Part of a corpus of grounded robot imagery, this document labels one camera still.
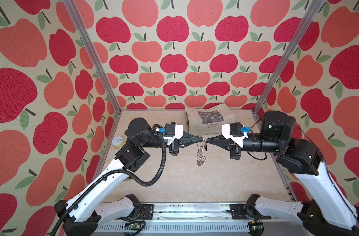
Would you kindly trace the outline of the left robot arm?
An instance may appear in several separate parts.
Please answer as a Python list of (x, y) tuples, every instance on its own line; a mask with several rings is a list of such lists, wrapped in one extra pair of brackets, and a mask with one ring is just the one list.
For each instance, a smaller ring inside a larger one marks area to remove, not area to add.
[[(102, 201), (127, 178), (143, 187), (154, 185), (163, 174), (168, 153), (176, 156), (180, 148), (203, 141), (202, 137), (185, 132), (180, 124), (150, 126), (144, 118), (133, 119), (125, 135), (127, 142), (91, 184), (68, 201), (60, 200), (54, 205), (59, 220), (51, 232), (53, 236), (60, 227), (63, 227), (68, 236), (90, 236), (99, 225), (115, 219), (134, 222), (142, 208), (135, 195), (126, 195), (121, 200), (106, 205)], [(149, 181), (143, 181), (135, 175), (150, 158), (146, 148), (161, 149), (158, 171)]]

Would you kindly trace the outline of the metal key organizer plate with rings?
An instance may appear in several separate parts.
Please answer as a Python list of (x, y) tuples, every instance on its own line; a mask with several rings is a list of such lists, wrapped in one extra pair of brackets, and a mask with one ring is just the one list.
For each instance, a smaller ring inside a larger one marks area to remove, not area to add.
[(201, 142), (197, 143), (197, 165), (201, 167), (206, 162), (205, 152), (207, 151), (207, 141), (203, 139)]

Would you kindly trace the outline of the yellow tin can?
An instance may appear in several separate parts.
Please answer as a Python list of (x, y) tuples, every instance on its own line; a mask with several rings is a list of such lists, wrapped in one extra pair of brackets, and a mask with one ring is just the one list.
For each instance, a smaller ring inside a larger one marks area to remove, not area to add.
[(121, 149), (125, 144), (125, 139), (122, 136), (116, 136), (112, 139), (112, 146), (116, 149)]

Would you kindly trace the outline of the aluminium corner post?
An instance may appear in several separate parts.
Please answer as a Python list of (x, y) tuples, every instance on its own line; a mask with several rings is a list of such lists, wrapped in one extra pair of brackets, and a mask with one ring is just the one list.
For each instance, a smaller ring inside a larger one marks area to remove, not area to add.
[(270, 75), (267, 85), (265, 86), (262, 94), (259, 96), (257, 103), (252, 111), (253, 115), (258, 116), (258, 112), (262, 107), (263, 103), (266, 101), (270, 91), (273, 89), (274, 84), (276, 83), (277, 79), (279, 78), (280, 74), (284, 70), (285, 66), (287, 65), (291, 55), (297, 49), (301, 39), (303, 38), (304, 34), (306, 33), (307, 29), (311, 25), (314, 17), (318, 14), (322, 5), (326, 1), (321, 0), (314, 0), (311, 1), (309, 7), (306, 9), (304, 17), (301, 19), (299, 26), (297, 27), (291, 41), (288, 43), (288, 46), (284, 50), (281, 59), (279, 60), (274, 72)]
[(101, 83), (105, 89), (105, 92), (106, 92), (107, 96), (109, 97), (111, 104), (114, 107), (114, 110), (116, 111), (116, 115), (119, 116), (121, 113), (121, 107), (120, 107), (118, 100), (116, 98), (116, 95), (113, 91), (113, 88), (109, 81), (108, 75), (103, 68), (103, 65), (101, 63), (98, 52), (94, 46), (94, 43), (92, 42), (92, 40), (88, 34), (88, 30), (87, 30), (86, 25), (81, 17), (79, 8), (77, 7), (75, 1), (64, 0), (63, 2), (65, 4), (65, 7), (74, 23), (79, 35), (80, 35), (80, 39), (82, 40), (84, 47), (87, 50), (87, 53), (90, 57), (90, 60), (92, 61), (94, 69), (101, 80)]

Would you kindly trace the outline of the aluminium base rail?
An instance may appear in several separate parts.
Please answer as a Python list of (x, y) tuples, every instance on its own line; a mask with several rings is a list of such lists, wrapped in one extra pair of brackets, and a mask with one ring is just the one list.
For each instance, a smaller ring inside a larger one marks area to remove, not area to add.
[(137, 221), (252, 221), (244, 213), (245, 202), (142, 203), (127, 217)]

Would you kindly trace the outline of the aluminium corner post right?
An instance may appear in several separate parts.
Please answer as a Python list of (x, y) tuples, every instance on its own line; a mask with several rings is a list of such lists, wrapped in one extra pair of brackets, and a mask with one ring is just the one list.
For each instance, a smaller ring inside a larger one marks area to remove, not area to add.
[(304, 17), (301, 19), (299, 26), (297, 27), (291, 41), (288, 43), (288, 46), (284, 50), (281, 59), (279, 60), (274, 72), (270, 75), (267, 85), (265, 86), (262, 94), (259, 96), (257, 103), (252, 111), (253, 115), (258, 116), (258, 112), (262, 107), (263, 103), (266, 101), (270, 91), (273, 89), (274, 84), (276, 83), (277, 79), (279, 78), (280, 74), (284, 70), (285, 66), (287, 65), (291, 55), (297, 49), (301, 39), (303, 38), (304, 34), (306, 33), (307, 29), (311, 25), (314, 17), (318, 14), (322, 5), (326, 1), (321, 0), (314, 0), (311, 1), (309, 7), (306, 9)]

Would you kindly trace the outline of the beige canvas tote bag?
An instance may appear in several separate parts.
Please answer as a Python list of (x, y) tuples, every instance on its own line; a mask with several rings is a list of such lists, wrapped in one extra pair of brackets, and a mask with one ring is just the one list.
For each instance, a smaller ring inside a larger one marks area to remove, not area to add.
[(209, 109), (185, 108), (189, 133), (208, 135), (222, 132), (222, 125), (235, 123), (236, 117), (225, 104)]

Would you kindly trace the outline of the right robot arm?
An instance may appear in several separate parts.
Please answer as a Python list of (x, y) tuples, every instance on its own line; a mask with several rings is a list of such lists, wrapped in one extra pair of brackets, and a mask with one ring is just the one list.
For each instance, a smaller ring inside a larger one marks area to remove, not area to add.
[(312, 195), (310, 201), (286, 202), (253, 194), (243, 213), (250, 219), (278, 217), (303, 226), (315, 236), (359, 236), (359, 207), (353, 206), (330, 176), (324, 155), (310, 138), (293, 138), (296, 120), (281, 111), (264, 113), (259, 133), (240, 123), (225, 124), (209, 144), (238, 160), (243, 152), (273, 153)]

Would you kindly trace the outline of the aluminium corner post left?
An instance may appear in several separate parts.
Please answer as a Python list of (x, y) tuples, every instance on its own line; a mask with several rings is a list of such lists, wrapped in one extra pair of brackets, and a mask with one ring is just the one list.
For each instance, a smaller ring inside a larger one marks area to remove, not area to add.
[(107, 96), (109, 97), (111, 104), (114, 107), (114, 110), (116, 111), (116, 115), (119, 116), (121, 113), (121, 107), (120, 107), (118, 100), (116, 98), (116, 95), (113, 91), (113, 88), (109, 81), (108, 75), (103, 68), (103, 65), (101, 63), (98, 52), (94, 46), (94, 43), (92, 42), (92, 40), (88, 34), (88, 30), (87, 30), (86, 25), (81, 17), (79, 8), (77, 7), (75, 1), (64, 0), (63, 2), (65, 4), (65, 7), (74, 23), (79, 35), (80, 35), (80, 39), (82, 40), (84, 47), (87, 50), (87, 53), (90, 57), (90, 60), (92, 61), (94, 69), (101, 80), (101, 83), (105, 89), (105, 92), (106, 92)]

